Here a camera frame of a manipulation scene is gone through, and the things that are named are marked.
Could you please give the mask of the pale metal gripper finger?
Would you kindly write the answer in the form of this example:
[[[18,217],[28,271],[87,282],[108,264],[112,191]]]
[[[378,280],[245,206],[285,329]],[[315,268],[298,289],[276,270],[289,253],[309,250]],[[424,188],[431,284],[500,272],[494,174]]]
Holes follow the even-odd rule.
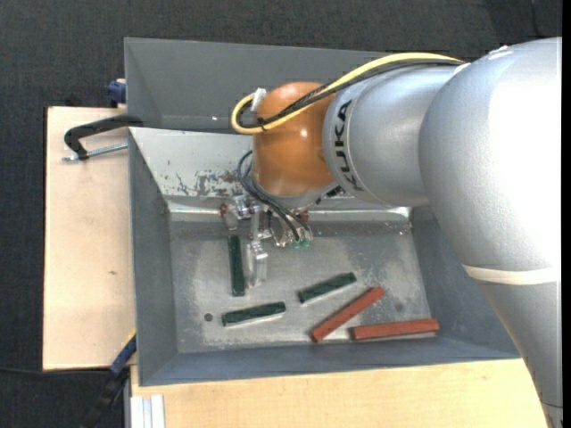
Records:
[[[269,254],[261,243],[254,245],[255,279],[262,283],[267,279]]]
[[[246,282],[249,288],[253,288],[257,284],[257,254],[254,243],[245,245],[245,273]]]

